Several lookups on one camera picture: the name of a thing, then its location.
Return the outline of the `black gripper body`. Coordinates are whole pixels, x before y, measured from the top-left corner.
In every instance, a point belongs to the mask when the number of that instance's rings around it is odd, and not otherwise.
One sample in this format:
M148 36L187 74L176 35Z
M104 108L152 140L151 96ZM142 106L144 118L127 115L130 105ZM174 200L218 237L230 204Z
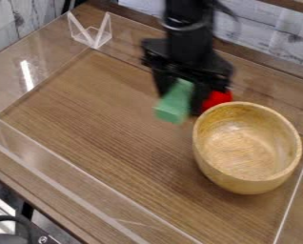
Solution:
M207 83L212 90L223 92L231 85L234 75L233 64L211 51L196 62L175 61L167 53L166 38L146 38L142 41L142 64L168 72L175 78L183 78L191 83Z

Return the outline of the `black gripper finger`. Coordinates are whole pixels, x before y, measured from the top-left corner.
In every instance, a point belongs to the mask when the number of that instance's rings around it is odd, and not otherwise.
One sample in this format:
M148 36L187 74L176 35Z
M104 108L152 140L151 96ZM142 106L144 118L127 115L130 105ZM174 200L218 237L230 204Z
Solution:
M208 98L211 89L207 83L195 83L192 97L191 97L191 114L199 115L202 113L203 103Z
M160 69L152 70L154 84L159 96L163 96L176 83L176 78L168 72Z

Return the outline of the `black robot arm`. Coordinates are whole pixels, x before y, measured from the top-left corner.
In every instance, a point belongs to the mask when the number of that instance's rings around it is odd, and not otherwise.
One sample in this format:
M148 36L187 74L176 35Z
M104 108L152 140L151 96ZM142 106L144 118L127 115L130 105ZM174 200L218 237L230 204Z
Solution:
M170 93L180 79L194 86L187 104L190 115L203 113L215 92L230 92L234 66L214 49L218 10L234 19L234 37L238 37L238 16L221 0L166 0L160 18L166 37L142 41L142 63L151 68L159 96Z

